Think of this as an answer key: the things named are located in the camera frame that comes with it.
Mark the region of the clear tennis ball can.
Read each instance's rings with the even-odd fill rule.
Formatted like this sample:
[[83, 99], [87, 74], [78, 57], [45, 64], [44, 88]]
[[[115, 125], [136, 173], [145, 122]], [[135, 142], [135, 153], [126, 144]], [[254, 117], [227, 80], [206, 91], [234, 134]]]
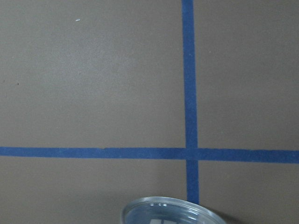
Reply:
[[214, 212], [191, 202], [162, 196], [138, 198], [121, 211], [121, 224], [225, 224]]

